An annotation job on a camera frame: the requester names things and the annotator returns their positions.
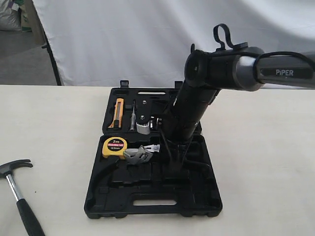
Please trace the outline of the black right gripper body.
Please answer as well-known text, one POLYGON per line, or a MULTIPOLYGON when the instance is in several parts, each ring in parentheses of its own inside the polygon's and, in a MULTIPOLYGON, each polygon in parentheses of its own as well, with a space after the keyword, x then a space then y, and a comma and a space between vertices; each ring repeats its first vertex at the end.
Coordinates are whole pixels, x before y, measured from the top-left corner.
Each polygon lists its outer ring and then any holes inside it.
POLYGON ((179 89, 169 89, 165 98, 136 99, 136 119, 149 119, 155 129, 174 143, 191 139, 208 106, 219 90, 208 85, 191 87, 183 82, 179 89))

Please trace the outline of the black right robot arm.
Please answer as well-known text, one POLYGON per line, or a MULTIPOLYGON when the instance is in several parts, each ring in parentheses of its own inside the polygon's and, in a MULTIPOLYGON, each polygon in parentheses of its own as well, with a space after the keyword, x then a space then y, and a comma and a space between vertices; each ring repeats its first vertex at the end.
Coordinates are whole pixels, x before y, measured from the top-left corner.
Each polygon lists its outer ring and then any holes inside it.
POLYGON ((199 121, 219 92, 223 89, 252 92, 264 84, 313 88, 315 56, 284 51, 265 53, 247 43, 221 46, 213 53, 192 48, 184 78, 177 96, 154 117, 166 147, 177 145, 177 155, 167 149, 171 168, 197 166, 206 170, 208 164, 189 161, 186 155, 199 121))

